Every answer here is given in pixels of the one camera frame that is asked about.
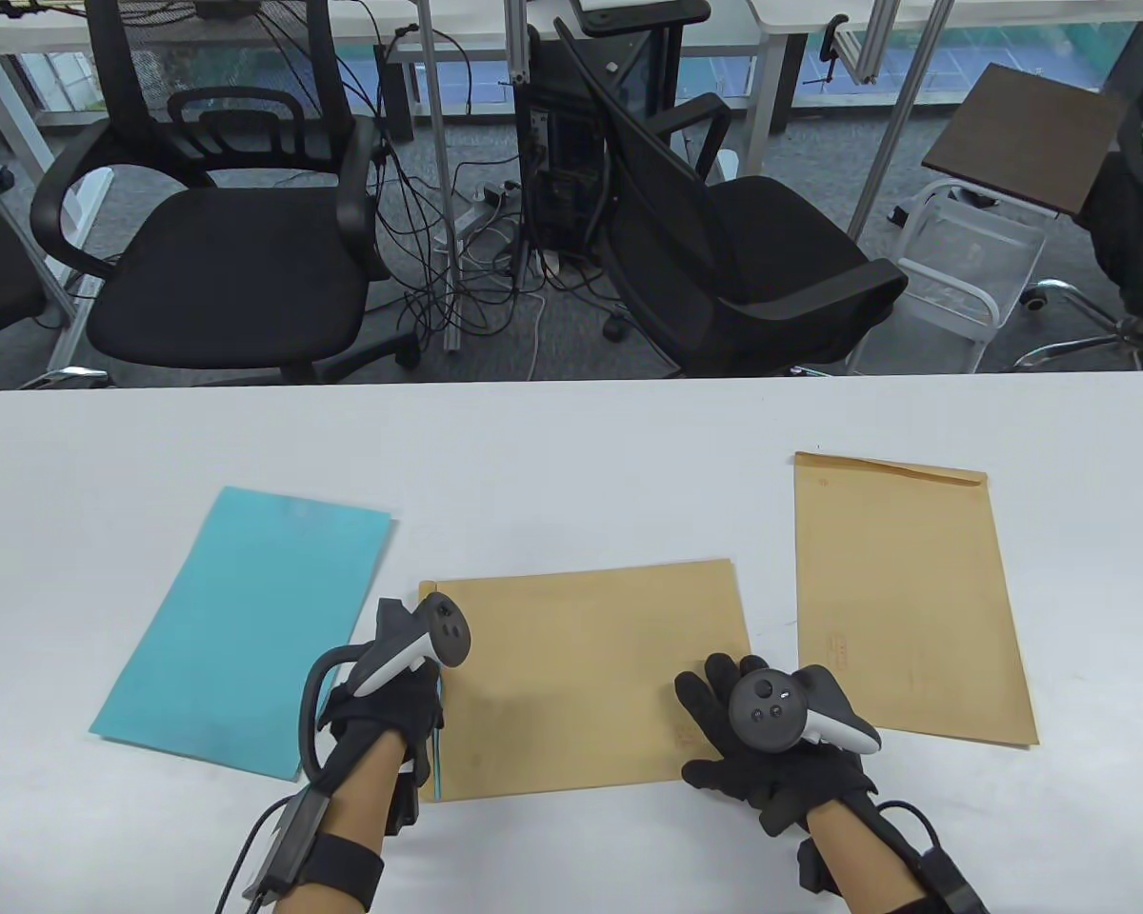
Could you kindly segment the person's left hand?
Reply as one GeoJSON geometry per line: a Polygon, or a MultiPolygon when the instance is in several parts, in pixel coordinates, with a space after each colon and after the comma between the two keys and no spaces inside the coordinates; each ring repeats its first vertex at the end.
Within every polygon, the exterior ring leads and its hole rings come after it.
{"type": "Polygon", "coordinates": [[[405,746],[400,765],[411,763],[410,773],[394,773],[385,835],[393,837],[414,825],[419,810],[419,787],[431,778],[429,744],[443,725],[443,706],[438,687],[441,667],[425,659],[416,670],[403,667],[400,674],[370,695],[357,697],[347,683],[336,686],[315,727],[327,728],[335,740],[314,776],[315,788],[331,797],[351,777],[355,765],[379,743],[381,737],[401,737],[405,746]]]}

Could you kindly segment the person's right hand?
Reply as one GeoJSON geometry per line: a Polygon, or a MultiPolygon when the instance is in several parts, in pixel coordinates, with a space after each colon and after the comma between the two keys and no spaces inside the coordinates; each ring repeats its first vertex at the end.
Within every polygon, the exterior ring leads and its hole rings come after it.
{"type": "Polygon", "coordinates": [[[720,756],[685,762],[681,779],[693,788],[753,805],[764,831],[777,837],[791,825],[810,827],[808,815],[820,805],[876,795],[876,785],[858,756],[832,745],[798,743],[785,752],[767,754],[737,739],[728,720],[733,689],[743,676],[767,667],[754,654],[738,662],[728,654],[711,654],[703,674],[686,670],[676,675],[674,691],[720,756]]]}

